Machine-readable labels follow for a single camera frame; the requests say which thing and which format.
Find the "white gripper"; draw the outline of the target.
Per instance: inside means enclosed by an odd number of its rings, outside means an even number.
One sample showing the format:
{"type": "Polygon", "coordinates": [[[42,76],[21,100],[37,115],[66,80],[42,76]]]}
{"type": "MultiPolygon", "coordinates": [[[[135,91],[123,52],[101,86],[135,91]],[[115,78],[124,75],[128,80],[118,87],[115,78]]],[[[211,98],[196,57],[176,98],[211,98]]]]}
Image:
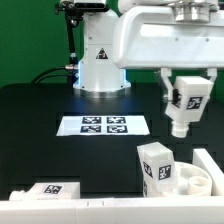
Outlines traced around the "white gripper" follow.
{"type": "Polygon", "coordinates": [[[173,10],[136,6],[117,21],[113,61],[119,68],[161,68],[164,98],[173,101],[172,69],[208,68],[208,89],[224,68],[224,10],[210,14],[208,23],[177,22],[173,10]]]}

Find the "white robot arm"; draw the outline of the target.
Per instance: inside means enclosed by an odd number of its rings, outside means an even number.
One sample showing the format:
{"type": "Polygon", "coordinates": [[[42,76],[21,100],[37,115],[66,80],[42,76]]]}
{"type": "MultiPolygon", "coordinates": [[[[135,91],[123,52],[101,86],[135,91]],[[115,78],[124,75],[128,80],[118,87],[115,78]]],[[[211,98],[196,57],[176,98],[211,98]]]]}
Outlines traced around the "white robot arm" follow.
{"type": "Polygon", "coordinates": [[[174,70],[224,69],[224,9],[218,0],[76,0],[84,18],[84,55],[74,87],[101,97],[131,87],[127,69],[158,69],[174,99],[174,70]]]}

